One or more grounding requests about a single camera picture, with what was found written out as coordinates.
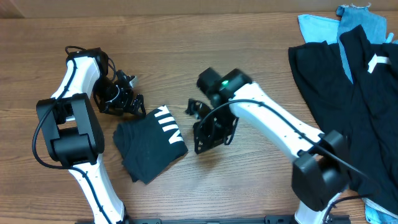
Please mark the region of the dark green t-shirt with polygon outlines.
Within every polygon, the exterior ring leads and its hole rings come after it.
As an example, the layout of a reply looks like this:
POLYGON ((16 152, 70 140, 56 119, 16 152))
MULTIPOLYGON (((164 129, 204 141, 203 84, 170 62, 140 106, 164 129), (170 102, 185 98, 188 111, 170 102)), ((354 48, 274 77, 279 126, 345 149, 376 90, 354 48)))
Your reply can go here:
POLYGON ((132 181, 145 184, 188 152, 176 120, 165 105, 144 119, 119 123, 113 141, 132 181))

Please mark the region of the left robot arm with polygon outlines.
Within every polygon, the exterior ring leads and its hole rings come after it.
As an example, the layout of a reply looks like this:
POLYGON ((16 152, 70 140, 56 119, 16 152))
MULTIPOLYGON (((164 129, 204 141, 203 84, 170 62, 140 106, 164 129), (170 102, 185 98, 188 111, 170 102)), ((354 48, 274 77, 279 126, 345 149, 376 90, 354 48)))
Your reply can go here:
POLYGON ((58 90, 36 105, 39 123, 32 152, 44 167, 67 170, 80 185, 93 212, 93 223, 129 223, 103 162, 100 113, 146 116, 144 97, 134 94, 137 77, 118 70, 100 48, 65 47, 67 71, 58 90))

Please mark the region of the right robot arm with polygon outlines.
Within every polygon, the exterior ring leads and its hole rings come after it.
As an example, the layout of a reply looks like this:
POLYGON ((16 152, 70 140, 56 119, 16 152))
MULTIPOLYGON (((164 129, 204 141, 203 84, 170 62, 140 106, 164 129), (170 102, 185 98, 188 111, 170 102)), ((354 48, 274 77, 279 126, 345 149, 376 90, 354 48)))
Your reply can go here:
POLYGON ((193 125, 195 152, 229 145, 241 119, 260 131, 292 163, 292 189, 299 198, 293 215, 268 215, 265 223, 350 223, 349 216, 332 215, 351 174, 348 144, 337 131, 313 128, 291 115, 239 69, 221 77, 212 68, 199 74, 197 87, 210 100, 190 99, 187 114, 193 125))

